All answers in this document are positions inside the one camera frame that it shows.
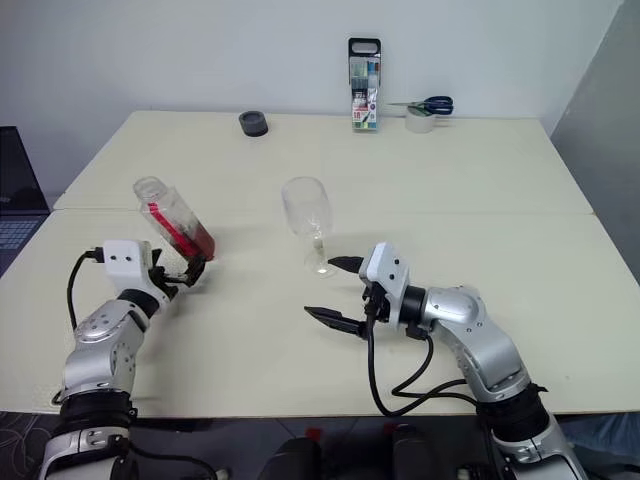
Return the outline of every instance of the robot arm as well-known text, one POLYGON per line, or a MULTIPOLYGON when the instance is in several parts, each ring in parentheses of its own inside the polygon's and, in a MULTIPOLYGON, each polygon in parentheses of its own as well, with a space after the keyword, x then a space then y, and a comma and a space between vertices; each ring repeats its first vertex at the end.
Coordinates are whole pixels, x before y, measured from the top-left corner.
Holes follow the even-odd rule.
POLYGON ((184 274, 171 277, 156 265, 159 255, 147 242, 104 243, 99 256, 118 297, 74 331, 76 346, 56 399, 61 423, 45 447, 40 480, 137 478, 128 441, 137 416, 130 400, 136 353, 151 317, 178 292, 169 284, 193 285, 205 264, 195 258, 184 274))
MULTIPOLYGON (((479 294, 468 287, 430 288, 409 284, 409 268, 388 243, 378 244, 366 258, 338 257, 330 263, 358 273, 366 285, 365 312, 407 336, 442 341, 454 353, 478 414, 507 467, 519 480, 586 480, 555 418, 542 405, 511 338, 487 315, 479 294)), ((331 328, 364 335, 363 322, 340 312, 305 307, 331 328)))

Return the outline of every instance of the laptop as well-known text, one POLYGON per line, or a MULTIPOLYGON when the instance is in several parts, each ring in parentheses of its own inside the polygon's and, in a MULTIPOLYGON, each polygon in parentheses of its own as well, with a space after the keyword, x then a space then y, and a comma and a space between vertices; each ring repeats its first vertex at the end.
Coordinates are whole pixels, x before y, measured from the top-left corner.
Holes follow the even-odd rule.
POLYGON ((49 215, 16 127, 0 127, 0 276, 49 215))

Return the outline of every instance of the glass stem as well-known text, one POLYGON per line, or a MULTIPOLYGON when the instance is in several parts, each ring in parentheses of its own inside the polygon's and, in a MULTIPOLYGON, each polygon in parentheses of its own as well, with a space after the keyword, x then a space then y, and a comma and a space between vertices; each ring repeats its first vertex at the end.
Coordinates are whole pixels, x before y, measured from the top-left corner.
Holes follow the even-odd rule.
POLYGON ((313 250, 316 252, 318 259, 322 264, 327 263, 327 255, 324 251, 324 242, 321 237, 314 237, 313 239, 313 250))

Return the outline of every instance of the table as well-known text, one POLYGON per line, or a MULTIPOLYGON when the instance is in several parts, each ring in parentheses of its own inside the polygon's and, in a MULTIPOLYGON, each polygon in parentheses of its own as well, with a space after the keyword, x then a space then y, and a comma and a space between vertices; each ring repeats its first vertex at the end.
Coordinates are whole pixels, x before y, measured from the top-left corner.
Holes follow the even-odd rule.
POLYGON ((383 118, 354 134, 348 117, 267 115, 246 137, 237 114, 135 112, 55 204, 136 209, 155 175, 200 212, 280 212, 290 178, 317 176, 336 210, 592 213, 535 119, 440 119, 428 135, 383 118))
MULTIPOLYGON (((361 318, 357 278, 320 279, 303 267, 280 212, 198 211, 218 242, 202 281, 152 319, 139 352, 133 399, 143 416, 257 417, 374 415, 366 346, 326 328, 303 305, 361 318)), ((557 413, 640 409, 640 289, 598 219, 584 214, 385 213, 336 211, 330 254, 362 255, 388 240, 420 286, 473 285, 518 346, 557 413)), ((108 238, 167 245, 137 213, 55 211, 0 280, 0 410, 56 412, 72 336, 65 304, 69 271, 108 238)), ((165 263, 180 267, 175 252, 165 263)), ((103 266, 85 264, 76 311, 112 298, 103 266)), ((424 344, 376 329, 383 398, 424 355, 424 344)), ((416 389, 459 378, 437 344, 416 389)), ((452 399, 419 414, 471 413, 452 399)))

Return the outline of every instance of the laptop keyboard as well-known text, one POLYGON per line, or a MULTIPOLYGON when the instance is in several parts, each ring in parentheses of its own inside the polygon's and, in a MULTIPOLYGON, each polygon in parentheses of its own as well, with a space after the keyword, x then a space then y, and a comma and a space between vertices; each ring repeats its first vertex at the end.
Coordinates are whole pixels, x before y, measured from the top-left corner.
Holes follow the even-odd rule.
POLYGON ((9 220, 0 222, 0 250, 17 250, 29 238, 39 220, 9 220))

